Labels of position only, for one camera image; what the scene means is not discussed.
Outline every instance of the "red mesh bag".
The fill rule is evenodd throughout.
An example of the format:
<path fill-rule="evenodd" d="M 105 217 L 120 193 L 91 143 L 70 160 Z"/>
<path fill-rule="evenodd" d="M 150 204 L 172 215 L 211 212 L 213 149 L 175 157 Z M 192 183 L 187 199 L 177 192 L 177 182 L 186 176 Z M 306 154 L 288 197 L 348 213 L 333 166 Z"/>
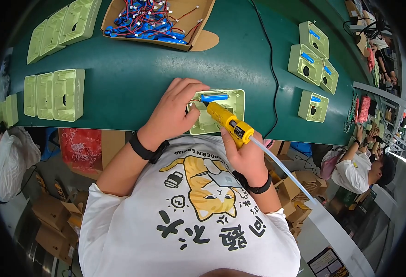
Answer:
<path fill-rule="evenodd" d="M 361 97 L 360 112 L 358 114 L 358 122 L 365 123 L 369 116 L 369 107 L 370 107 L 370 97 L 363 96 Z"/>
<path fill-rule="evenodd" d="M 85 173 L 101 166 L 101 130 L 62 128 L 60 147 L 63 161 Z"/>

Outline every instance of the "white t-shirt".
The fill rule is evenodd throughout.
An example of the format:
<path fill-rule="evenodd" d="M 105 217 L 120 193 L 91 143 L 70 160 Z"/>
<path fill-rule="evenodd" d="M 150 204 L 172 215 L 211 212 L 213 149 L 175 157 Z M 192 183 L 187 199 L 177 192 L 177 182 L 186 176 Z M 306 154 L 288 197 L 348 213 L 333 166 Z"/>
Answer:
<path fill-rule="evenodd" d="M 91 276 L 200 276 L 231 268 L 296 276 L 283 209 L 263 214 L 231 175 L 220 137 L 182 136 L 148 164 L 129 197 L 89 188 L 79 260 Z"/>
<path fill-rule="evenodd" d="M 338 160 L 344 156 L 337 151 L 329 151 L 324 156 L 322 164 L 337 155 L 340 155 Z M 372 163 L 366 153 L 357 151 L 352 160 L 344 160 L 335 165 L 331 178 L 337 185 L 348 191 L 362 194 L 369 189 L 369 170 L 371 168 Z"/>

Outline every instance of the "wrist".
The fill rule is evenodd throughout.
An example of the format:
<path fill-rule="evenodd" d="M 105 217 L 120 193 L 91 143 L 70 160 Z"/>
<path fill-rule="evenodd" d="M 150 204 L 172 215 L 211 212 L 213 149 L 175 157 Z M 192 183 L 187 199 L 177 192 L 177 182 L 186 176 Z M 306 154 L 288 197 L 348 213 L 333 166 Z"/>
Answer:
<path fill-rule="evenodd" d="M 250 187 L 262 187 L 266 184 L 268 175 L 269 173 L 267 172 L 267 169 L 265 169 L 253 176 L 245 177 Z"/>
<path fill-rule="evenodd" d="M 152 152 L 157 151 L 160 144 L 164 141 L 160 141 L 155 132 L 149 131 L 146 125 L 141 127 L 140 130 L 137 132 L 137 138 L 146 150 Z"/>

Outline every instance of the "black smartwatch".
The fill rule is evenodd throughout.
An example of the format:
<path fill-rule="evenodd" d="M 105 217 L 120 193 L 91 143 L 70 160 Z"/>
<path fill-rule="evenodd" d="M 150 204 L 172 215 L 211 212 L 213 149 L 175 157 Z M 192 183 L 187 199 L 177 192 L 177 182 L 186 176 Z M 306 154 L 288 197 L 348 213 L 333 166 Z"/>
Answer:
<path fill-rule="evenodd" d="M 239 181 L 246 191 L 250 191 L 254 194 L 262 194 L 263 192 L 267 191 L 272 184 L 272 177 L 270 174 L 267 175 L 267 181 L 261 187 L 250 187 L 244 175 L 238 171 L 233 171 L 232 175 L 235 177 L 235 179 L 237 179 L 237 181 Z"/>
<path fill-rule="evenodd" d="M 169 146 L 169 142 L 163 141 L 155 152 L 149 151 L 145 147 L 143 147 L 143 145 L 141 145 L 137 137 L 137 132 L 132 132 L 129 143 L 131 144 L 132 149 L 135 151 L 135 153 L 137 153 L 142 159 L 148 160 L 149 163 L 152 164 L 155 164 L 158 161 L 160 156 Z"/>

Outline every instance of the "yellow glue gun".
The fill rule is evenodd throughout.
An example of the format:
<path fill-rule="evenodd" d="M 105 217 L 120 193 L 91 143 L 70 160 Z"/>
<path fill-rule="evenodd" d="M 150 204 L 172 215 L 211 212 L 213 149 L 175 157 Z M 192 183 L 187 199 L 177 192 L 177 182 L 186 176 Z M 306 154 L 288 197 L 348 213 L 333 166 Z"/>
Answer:
<path fill-rule="evenodd" d="M 225 127 L 235 141 L 237 149 L 240 149 L 243 144 L 251 141 L 250 136 L 254 134 L 254 129 L 244 121 L 239 120 L 233 113 L 229 112 L 223 106 L 216 102 L 211 102 L 206 105 L 207 113 L 217 121 L 221 126 Z"/>

